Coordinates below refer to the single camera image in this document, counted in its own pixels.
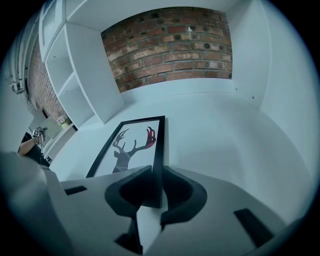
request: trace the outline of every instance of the picture frame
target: picture frame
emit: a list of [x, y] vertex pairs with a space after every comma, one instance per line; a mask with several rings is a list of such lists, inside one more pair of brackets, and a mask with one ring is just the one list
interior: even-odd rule
[[[156, 139], [154, 139], [156, 140], [156, 145], [155, 145], [154, 159], [153, 159], [153, 165], [152, 165], [150, 191], [147, 194], [147, 197], [145, 202], [143, 203], [143, 206], [160, 208], [162, 205], [162, 171], [163, 171], [163, 165], [164, 165], [165, 119], [166, 117], [164, 115], [161, 115], [161, 116], [122, 121], [117, 126], [117, 128], [113, 131], [109, 139], [106, 141], [106, 143], [100, 150], [90, 170], [88, 171], [86, 178], [92, 178], [96, 175], [97, 170], [101, 162], [103, 161], [106, 153], [110, 149], [110, 147], [113, 146], [119, 150], [124, 149], [125, 145], [123, 145], [122, 147], [117, 145], [117, 143], [119, 143], [119, 141], [117, 140], [121, 140], [122, 138], [124, 138], [125, 132], [128, 130], [126, 129], [120, 132], [123, 126], [143, 123], [143, 122], [158, 121], [157, 135], [156, 135]], [[145, 148], [150, 148], [152, 144], [155, 143], [155, 142], [152, 142], [152, 139], [151, 139], [151, 136], [155, 136], [155, 133], [156, 132], [151, 127], [148, 127], [147, 129], [148, 137], [147, 137], [146, 145], [144, 146]], [[114, 151], [114, 157], [118, 157], [118, 155], [119, 155], [118, 150]]]

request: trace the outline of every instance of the deer antler art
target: deer antler art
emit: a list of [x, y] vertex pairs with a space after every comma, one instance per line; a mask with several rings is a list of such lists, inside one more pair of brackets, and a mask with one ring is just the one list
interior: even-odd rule
[[148, 149], [150, 148], [153, 144], [155, 144], [156, 142], [156, 132], [155, 130], [153, 130], [150, 126], [148, 126], [148, 129], [146, 129], [147, 133], [148, 133], [148, 136], [146, 138], [146, 143], [144, 146], [140, 146], [140, 147], [136, 147], [137, 146], [137, 140], [135, 139], [134, 140], [134, 146], [133, 146], [133, 149], [128, 152], [128, 154], [130, 156], [133, 156], [137, 151], [140, 151], [140, 150], [145, 150], [145, 149]]
[[129, 130], [129, 129], [126, 129], [126, 130], [120, 132], [120, 133], [118, 134], [118, 136], [115, 138], [115, 141], [112, 143], [112, 146], [114, 146], [115, 148], [117, 148], [117, 149], [119, 150], [119, 153], [124, 153], [124, 152], [125, 152], [125, 151], [124, 151], [124, 148], [125, 148], [125, 144], [126, 144], [126, 143], [124, 143], [123, 146], [120, 147], [120, 146], [119, 146], [119, 142], [125, 137], [125, 136], [124, 136], [124, 135], [125, 135], [125, 132], [128, 131], [128, 130]]
[[156, 142], [156, 132], [151, 127], [148, 126], [147, 131], [147, 138], [146, 143], [144, 146], [137, 147], [137, 140], [134, 140], [134, 146], [133, 149], [129, 152], [125, 152], [125, 144], [123, 146], [119, 146], [119, 142], [125, 137], [125, 132], [129, 129], [126, 129], [118, 134], [118, 136], [115, 138], [115, 141], [112, 143], [112, 146], [114, 146], [116, 149], [119, 150], [119, 152], [114, 151], [114, 157], [117, 158], [115, 167], [113, 169], [113, 173], [122, 172], [125, 170], [128, 170], [128, 165], [131, 157], [140, 150], [145, 150], [150, 147], [152, 147], [153, 144]]

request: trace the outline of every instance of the red antler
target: red antler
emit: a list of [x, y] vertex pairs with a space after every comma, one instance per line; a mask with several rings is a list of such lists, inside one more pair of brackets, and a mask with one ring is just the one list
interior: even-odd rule
[[148, 133], [148, 136], [146, 138], [145, 145], [144, 146], [140, 146], [140, 147], [136, 147], [137, 146], [137, 140], [135, 139], [134, 140], [133, 149], [130, 152], [128, 152], [129, 155], [133, 156], [137, 151], [148, 149], [153, 144], [155, 144], [155, 142], [156, 142], [156, 132], [150, 126], [148, 126], [148, 128], [150, 129], [150, 131], [148, 129], [146, 129], [146, 131]]
[[115, 138], [115, 141], [112, 143], [112, 146], [114, 146], [115, 148], [117, 148], [117, 149], [119, 150], [119, 153], [125, 152], [125, 151], [124, 151], [124, 148], [125, 148], [125, 144], [126, 144], [126, 143], [124, 143], [123, 146], [120, 147], [120, 146], [119, 146], [119, 142], [120, 142], [120, 140], [122, 140], [122, 139], [125, 137], [125, 136], [124, 136], [124, 135], [125, 135], [125, 132], [128, 131], [128, 130], [129, 130], [129, 129], [126, 129], [126, 130], [120, 132], [120, 133], [118, 134], [118, 136]]

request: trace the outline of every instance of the red brick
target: red brick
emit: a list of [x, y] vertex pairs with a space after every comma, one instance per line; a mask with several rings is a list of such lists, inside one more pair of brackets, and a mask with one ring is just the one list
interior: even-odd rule
[[202, 41], [204, 41], [206, 43], [222, 44], [224, 38], [218, 37], [218, 36], [215, 36], [215, 35], [206, 35], [206, 34], [204, 34], [201, 39], [202, 39]]
[[216, 61], [195, 61], [194, 62], [195, 69], [213, 69], [213, 70], [222, 70], [223, 65], [221, 62]]
[[147, 83], [145, 81], [145, 79], [138, 79], [138, 80], [134, 80], [132, 82], [129, 82], [125, 85], [125, 87], [127, 88], [127, 91], [130, 89], [134, 89], [134, 88], [138, 88], [141, 86], [145, 86]]
[[202, 78], [201, 71], [180, 71], [180, 72], [171, 72], [166, 74], [166, 80], [178, 80], [178, 79], [188, 79], [188, 78]]
[[219, 78], [219, 71], [206, 71], [204, 73], [205, 78]]
[[195, 24], [199, 25], [199, 20], [197, 18], [192, 17], [182, 17], [180, 18], [181, 24]]
[[231, 79], [232, 78], [232, 73], [228, 72], [228, 71], [221, 71], [219, 73], [219, 77], [220, 78], [227, 78], [227, 79]]
[[160, 54], [168, 51], [169, 51], [169, 47], [167, 45], [158, 45], [158, 46], [150, 47], [148, 49], [133, 53], [131, 57], [133, 60], [138, 60], [143, 57], [148, 57], [150, 55]]
[[115, 41], [115, 42], [113, 42], [113, 43], [111, 43], [109, 45], [109, 49], [110, 49], [111, 52], [118, 51], [121, 48], [125, 47], [126, 43], [127, 43], [127, 39], [126, 38], [117, 40], [117, 41]]
[[200, 58], [201, 58], [200, 52], [195, 52], [195, 51], [170, 53], [163, 56], [164, 62], [179, 61], [179, 60], [196, 60]]
[[126, 72], [124, 67], [117, 67], [115, 70], [112, 70], [113, 77], [122, 76]]
[[137, 78], [148, 77], [154, 74], [168, 72], [174, 70], [172, 64], [160, 64], [157, 66], [145, 67], [139, 69], [135, 74]]
[[222, 28], [224, 30], [229, 30], [228, 23], [225, 23], [225, 22], [222, 22], [222, 21], [216, 21], [215, 24], [216, 24], [216, 26], [218, 28]]
[[231, 40], [227, 39], [227, 38], [222, 38], [222, 43], [225, 44], [225, 45], [230, 46], [231, 45]]
[[140, 33], [140, 32], [146, 31], [146, 30], [151, 30], [153, 28], [154, 28], [154, 24], [153, 24], [153, 22], [151, 20], [150, 21], [145, 21], [145, 22], [136, 24], [135, 32], [136, 33]]
[[222, 69], [232, 71], [232, 63], [222, 63]]
[[126, 47], [123, 47], [121, 50], [116, 51], [114, 53], [111, 53], [108, 55], [108, 60], [110, 62], [114, 61], [115, 59], [122, 57], [123, 55], [126, 55], [128, 53], [131, 53], [135, 50], [138, 50], [138, 45], [137, 43], [132, 43], [127, 45]]
[[152, 56], [149, 58], [145, 58], [142, 63], [143, 65], [146, 66], [152, 66], [152, 65], [156, 65], [156, 64], [160, 64], [162, 62], [162, 57], [161, 55], [157, 55], [157, 56]]
[[217, 52], [206, 51], [203, 55], [205, 60], [220, 61], [220, 54]]
[[220, 60], [224, 62], [231, 62], [231, 56], [226, 54], [220, 54]]
[[186, 31], [186, 26], [168, 26], [168, 33], [183, 33]]
[[147, 39], [147, 40], [144, 40], [144, 41], [141, 41], [139, 43], [140, 45], [140, 48], [146, 48], [146, 47], [149, 47], [149, 46], [156, 46], [158, 45], [158, 38], [154, 37], [154, 38], [151, 38], [151, 39]]
[[154, 28], [151, 29], [147, 32], [147, 36], [149, 38], [154, 37], [154, 36], [158, 36], [164, 33], [164, 30], [162, 28]]
[[126, 74], [126, 75], [121, 77], [121, 83], [122, 84], [126, 84], [126, 83], [131, 82], [131, 81], [133, 81], [135, 79], [136, 79], [135, 74], [134, 73], [129, 73], [129, 74]]
[[131, 72], [133, 70], [137, 70], [139, 68], [142, 67], [142, 63], [141, 63], [141, 60], [138, 60], [138, 61], [135, 61], [135, 62], [132, 62], [131, 64], [129, 64], [128, 66], [125, 67], [125, 71], [126, 72]]
[[222, 22], [225, 22], [225, 23], [228, 23], [228, 21], [227, 21], [227, 17], [225, 16], [225, 15], [219, 15], [220, 16], [220, 20], [222, 21]]
[[166, 81], [166, 77], [163, 74], [153, 75], [153, 76], [149, 76], [147, 80], [148, 80], [148, 84], [150, 85], [150, 84], [164, 82]]
[[115, 60], [113, 63], [116, 67], [121, 67], [128, 64], [129, 62], [130, 62], [130, 58], [128, 55], [126, 55], [122, 58], [119, 58], [118, 60]]
[[174, 52], [178, 52], [178, 51], [189, 51], [191, 50], [191, 45], [189, 43], [175, 43], [172, 45], [172, 49]]
[[222, 33], [222, 36], [224, 36], [225, 38], [231, 39], [229, 31], [224, 30]]
[[194, 50], [219, 51], [219, 45], [207, 42], [194, 42], [192, 44]]
[[195, 33], [187, 33], [187, 34], [176, 34], [176, 35], [164, 35], [161, 37], [162, 43], [169, 43], [175, 41], [198, 41], [199, 35]]
[[175, 70], [192, 70], [192, 61], [177, 62], [174, 64]]
[[231, 47], [226, 46], [226, 47], [225, 47], [225, 52], [226, 52], [227, 54], [232, 55], [232, 48], [231, 48]]

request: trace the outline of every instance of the shelf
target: shelf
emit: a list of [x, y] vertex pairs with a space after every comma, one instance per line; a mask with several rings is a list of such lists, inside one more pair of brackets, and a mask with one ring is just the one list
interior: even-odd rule
[[66, 114], [77, 128], [94, 116], [94, 112], [79, 86], [62, 93], [59, 99]]
[[78, 80], [76, 78], [75, 73], [72, 72], [71, 75], [68, 77], [68, 79], [63, 84], [63, 86], [61, 87], [61, 89], [57, 95], [58, 95], [58, 97], [60, 97], [62, 94], [67, 93], [69, 91], [72, 91], [74, 89], [77, 89], [78, 87], [79, 87]]

